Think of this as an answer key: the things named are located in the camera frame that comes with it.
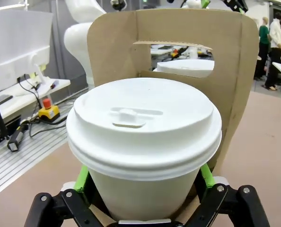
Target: cardboard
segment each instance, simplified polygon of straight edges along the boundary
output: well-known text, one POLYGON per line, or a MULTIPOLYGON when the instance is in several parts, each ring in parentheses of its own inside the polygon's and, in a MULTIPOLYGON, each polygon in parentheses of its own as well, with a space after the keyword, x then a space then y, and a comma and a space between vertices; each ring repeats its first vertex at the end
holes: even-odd
POLYGON ((107 13, 91 25, 88 51, 96 86, 119 79, 152 77, 177 80, 202 91, 217 106, 222 117, 222 143, 209 161, 211 169, 216 162, 221 166, 253 81, 258 31, 251 18, 210 9, 107 13), (150 44, 210 47, 215 60, 214 70, 201 79, 149 71, 150 44))
MULTIPOLYGON (((281 98, 251 92, 220 168, 220 175, 233 188, 245 184, 256 188, 272 227, 281 227, 281 114, 278 110, 281 112, 281 98)), ((81 163, 67 144, 56 149, 0 193, 0 227, 24 226, 35 195, 58 194, 65 182, 77 179, 80 168, 81 163)), ((188 204, 177 220, 185 223, 197 207, 196 202, 188 204)), ((113 222, 95 207, 91 209, 103 226, 113 222)), ((212 226, 233 225, 228 216, 218 215, 212 226)), ((76 227, 76 224, 72 219, 66 220, 62 227, 76 227)))

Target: white paper cup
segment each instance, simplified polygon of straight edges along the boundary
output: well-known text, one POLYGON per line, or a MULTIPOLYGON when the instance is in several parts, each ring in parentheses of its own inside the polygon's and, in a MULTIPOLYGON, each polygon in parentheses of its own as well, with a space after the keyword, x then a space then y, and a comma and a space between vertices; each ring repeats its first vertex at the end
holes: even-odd
POLYGON ((167 218, 216 152, 221 117, 199 90, 166 79, 125 79, 79 97, 69 146, 115 220, 167 218))

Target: computer monitor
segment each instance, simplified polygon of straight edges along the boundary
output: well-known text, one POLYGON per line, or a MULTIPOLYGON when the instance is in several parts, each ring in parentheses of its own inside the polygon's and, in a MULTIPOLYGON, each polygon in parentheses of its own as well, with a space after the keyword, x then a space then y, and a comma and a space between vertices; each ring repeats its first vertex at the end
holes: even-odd
POLYGON ((0 90, 17 83, 24 74, 45 79, 41 65, 49 63, 53 14, 0 10, 0 90))

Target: metal bolt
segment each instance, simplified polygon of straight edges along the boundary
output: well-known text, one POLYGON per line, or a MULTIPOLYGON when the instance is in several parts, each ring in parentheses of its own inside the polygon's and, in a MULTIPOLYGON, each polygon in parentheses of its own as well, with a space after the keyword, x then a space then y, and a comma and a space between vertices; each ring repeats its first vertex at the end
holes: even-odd
POLYGON ((67 193, 66 193, 66 196, 67 196, 67 197, 71 197, 71 196, 72 196, 72 193, 71 193, 71 192, 67 192, 67 193))
POLYGON ((217 191, 219 192, 223 192, 224 190, 225 190, 224 187, 221 185, 217 187, 217 191))
POLYGON ((243 191, 244 191, 244 193, 247 193, 247 194, 248 194, 248 193, 250 192, 250 189, 248 189, 248 188, 244 188, 244 190, 243 190, 243 191))

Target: person in white shirt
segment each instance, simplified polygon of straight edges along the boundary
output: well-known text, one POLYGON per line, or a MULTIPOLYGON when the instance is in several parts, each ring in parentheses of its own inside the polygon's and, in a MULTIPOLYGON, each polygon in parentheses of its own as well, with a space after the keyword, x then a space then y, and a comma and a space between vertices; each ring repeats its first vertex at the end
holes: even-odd
POLYGON ((271 37, 271 65, 268 78, 263 85, 265 89, 276 91, 275 83, 278 77, 278 70, 273 66, 272 62, 281 63, 281 13, 275 14, 275 19, 270 25, 271 37))

